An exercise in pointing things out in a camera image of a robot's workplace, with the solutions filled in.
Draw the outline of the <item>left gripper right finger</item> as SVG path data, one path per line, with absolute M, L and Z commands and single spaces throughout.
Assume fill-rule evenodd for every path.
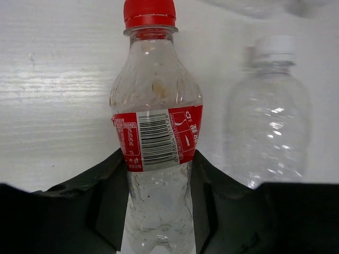
M 248 188 L 196 152 L 191 174 L 197 253 L 338 253 L 338 185 Z

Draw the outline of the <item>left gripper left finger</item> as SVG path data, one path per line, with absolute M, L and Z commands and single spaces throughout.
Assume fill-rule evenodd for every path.
M 47 191 L 1 184 L 1 253 L 116 253 L 128 200 L 120 150 Z

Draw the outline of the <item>clear bottle white cap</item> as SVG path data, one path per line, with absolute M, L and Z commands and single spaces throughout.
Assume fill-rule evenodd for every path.
M 290 71 L 295 54 L 294 36 L 258 39 L 253 74 L 228 94 L 226 166 L 252 189 L 264 182 L 299 182 L 307 169 L 312 106 L 306 87 Z

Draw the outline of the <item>red cola label bottle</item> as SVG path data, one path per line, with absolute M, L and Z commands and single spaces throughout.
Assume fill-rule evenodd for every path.
M 123 16 L 130 49 L 109 102 L 128 170 L 128 241 L 134 253 L 190 253 L 202 94 L 174 49 L 173 1 L 125 1 Z

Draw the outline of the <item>crushed clear bottle blue-white cap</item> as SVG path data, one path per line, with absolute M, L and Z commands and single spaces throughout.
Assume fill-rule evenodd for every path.
M 257 20 L 267 20 L 279 12 L 286 12 L 294 16 L 305 17 L 312 8 L 323 4 L 322 1 L 211 0 L 203 2 L 225 9 L 229 12 Z

